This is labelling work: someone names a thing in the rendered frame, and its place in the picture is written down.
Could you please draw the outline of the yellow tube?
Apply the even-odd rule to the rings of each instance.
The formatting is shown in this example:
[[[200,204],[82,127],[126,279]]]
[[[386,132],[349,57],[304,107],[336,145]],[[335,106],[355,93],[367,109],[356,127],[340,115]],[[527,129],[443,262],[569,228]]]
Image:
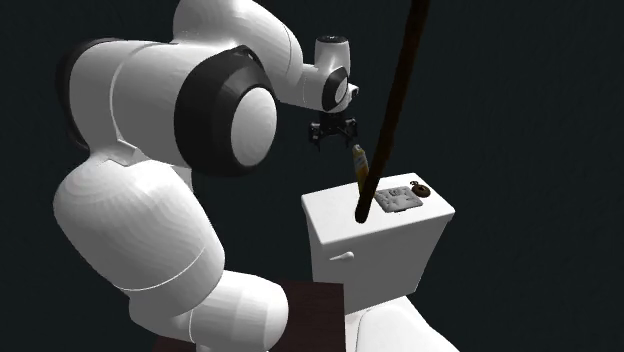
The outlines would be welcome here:
[[[354,144],[352,147],[352,156],[358,189],[359,192],[362,192],[369,173],[366,152],[359,144]]]

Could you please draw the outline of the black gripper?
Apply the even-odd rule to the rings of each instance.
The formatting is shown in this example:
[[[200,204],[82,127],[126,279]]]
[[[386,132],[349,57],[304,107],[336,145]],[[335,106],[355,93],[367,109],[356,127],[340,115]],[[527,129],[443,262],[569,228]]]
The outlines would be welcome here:
[[[324,136],[343,135],[345,146],[348,147],[358,137],[358,125],[355,118],[345,119],[342,112],[319,113],[319,122],[311,122],[308,126],[308,140],[318,150]]]

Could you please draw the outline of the long dark brown stick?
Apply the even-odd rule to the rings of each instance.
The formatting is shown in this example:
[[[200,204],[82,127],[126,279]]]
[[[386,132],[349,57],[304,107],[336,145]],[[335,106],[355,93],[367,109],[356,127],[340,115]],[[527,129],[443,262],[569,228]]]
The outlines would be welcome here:
[[[426,25],[431,0],[411,0],[406,18],[404,36],[394,78],[388,95],[384,120],[374,153],[372,165],[365,179],[355,208],[355,221],[367,221],[372,200],[382,177],[382,173],[394,146],[394,134],[408,92],[413,66],[417,57],[421,38]]]

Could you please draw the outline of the dark red robot stand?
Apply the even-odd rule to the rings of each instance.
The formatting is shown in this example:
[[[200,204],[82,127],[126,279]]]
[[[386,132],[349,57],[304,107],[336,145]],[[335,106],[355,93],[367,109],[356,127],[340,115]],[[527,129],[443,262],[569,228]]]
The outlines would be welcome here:
[[[151,352],[346,352],[343,288],[223,277]]]

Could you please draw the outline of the grey patterned flat pad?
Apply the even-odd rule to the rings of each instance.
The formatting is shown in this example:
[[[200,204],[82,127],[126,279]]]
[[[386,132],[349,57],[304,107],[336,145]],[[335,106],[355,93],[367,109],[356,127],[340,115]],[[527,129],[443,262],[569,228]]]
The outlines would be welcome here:
[[[423,205],[422,200],[407,186],[378,190],[374,199],[386,213],[402,212]]]

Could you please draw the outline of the white toilet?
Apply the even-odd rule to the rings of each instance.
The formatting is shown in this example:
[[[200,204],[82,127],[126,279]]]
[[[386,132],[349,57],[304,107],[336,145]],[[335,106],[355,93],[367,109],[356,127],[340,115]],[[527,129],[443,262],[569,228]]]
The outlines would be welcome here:
[[[412,188],[411,181],[424,183],[408,173],[382,178],[378,189]],[[313,279],[343,286],[346,352],[459,352],[408,298],[454,208],[436,191],[402,212],[386,213],[373,201],[360,224],[358,198],[356,183],[301,197]]]

